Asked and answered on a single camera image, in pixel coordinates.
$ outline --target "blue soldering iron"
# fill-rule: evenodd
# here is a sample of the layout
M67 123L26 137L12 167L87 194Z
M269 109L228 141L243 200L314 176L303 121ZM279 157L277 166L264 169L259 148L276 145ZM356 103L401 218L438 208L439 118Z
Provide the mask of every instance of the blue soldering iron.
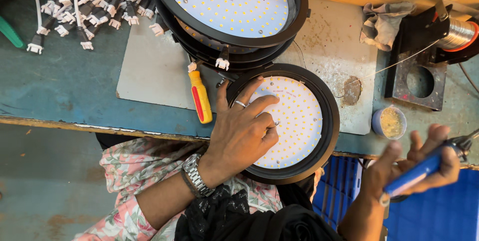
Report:
M395 180L386 185L383 188L383 194L379 198L380 204L387 207L392 197L400 195L406 189L416 185L428 175L437 172L441 165L441 152L445 146L452 148L458 157L462 158L463 161L467 161L467 155L471 149L472 139L475 139L478 136L479 129L469 135L445 140L443 144L431 151L423 161L419 162L408 171L405 171L401 176L398 176Z

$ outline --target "blue plastic crate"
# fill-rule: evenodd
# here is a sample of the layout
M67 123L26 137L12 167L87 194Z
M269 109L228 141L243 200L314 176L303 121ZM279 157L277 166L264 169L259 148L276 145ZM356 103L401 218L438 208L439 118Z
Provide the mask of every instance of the blue plastic crate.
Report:
M388 241L479 241L479 171L461 170L458 182L391 203Z
M313 210L336 229L356 198L361 185L361 166L356 158L334 157L324 167L325 175L316 187Z

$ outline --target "green tool handle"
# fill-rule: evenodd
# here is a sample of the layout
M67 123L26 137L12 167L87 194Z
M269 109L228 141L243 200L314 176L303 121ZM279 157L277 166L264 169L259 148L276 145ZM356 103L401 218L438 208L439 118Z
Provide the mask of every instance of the green tool handle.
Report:
M26 48L26 44L21 40L18 33L10 26L10 24L0 16L0 32L7 36L8 40L17 48Z

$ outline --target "wristwatch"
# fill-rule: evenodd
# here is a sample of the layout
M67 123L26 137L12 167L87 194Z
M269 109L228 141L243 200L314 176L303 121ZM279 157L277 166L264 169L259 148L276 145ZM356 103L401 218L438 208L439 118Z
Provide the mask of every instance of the wristwatch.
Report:
M210 189L206 186L201 179L200 173L198 172L198 162L200 161L201 155L193 154L189 156L183 163L183 170L188 174L193 185L198 190L198 192L203 197L210 196L215 190Z

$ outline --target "black lace fabric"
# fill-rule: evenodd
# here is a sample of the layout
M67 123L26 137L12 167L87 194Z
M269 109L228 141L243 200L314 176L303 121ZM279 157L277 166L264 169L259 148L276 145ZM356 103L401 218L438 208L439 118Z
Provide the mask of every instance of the black lace fabric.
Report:
M295 184L286 192L300 190ZM296 198L304 191L295 191ZM206 198L196 199L177 222L175 241L342 241L327 223L295 197L277 213L249 213L245 190L231 195L230 187L220 185Z

